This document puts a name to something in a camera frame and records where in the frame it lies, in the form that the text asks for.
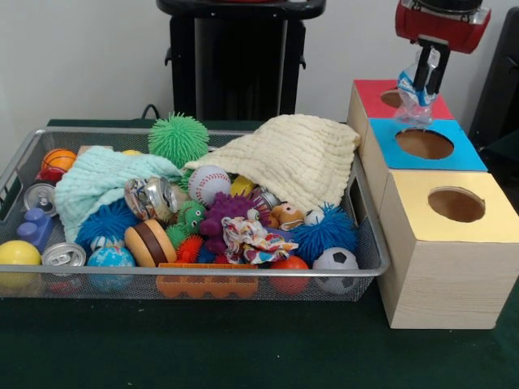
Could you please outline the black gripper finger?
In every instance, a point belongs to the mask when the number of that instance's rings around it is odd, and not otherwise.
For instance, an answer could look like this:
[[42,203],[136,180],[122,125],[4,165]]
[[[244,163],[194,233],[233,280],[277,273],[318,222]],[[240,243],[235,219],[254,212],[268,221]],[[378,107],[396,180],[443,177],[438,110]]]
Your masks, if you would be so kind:
[[418,40],[418,44],[422,48],[422,51],[418,59],[413,86],[416,92],[421,92],[425,88],[427,77],[429,75],[428,60],[431,53],[431,44],[429,41],[425,40]]
[[443,44],[432,44],[431,45],[431,73],[427,82],[426,90],[427,94],[432,96],[436,95],[440,91],[440,86],[443,81],[444,73],[447,68],[450,48]]

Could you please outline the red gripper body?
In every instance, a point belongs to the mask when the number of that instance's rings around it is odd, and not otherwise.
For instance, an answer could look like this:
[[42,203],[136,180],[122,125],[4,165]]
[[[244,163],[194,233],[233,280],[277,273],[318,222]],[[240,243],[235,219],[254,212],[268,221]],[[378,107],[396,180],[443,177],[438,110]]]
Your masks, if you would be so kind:
[[395,29],[399,37],[447,45],[458,53],[478,47],[491,19],[481,1],[399,1]]

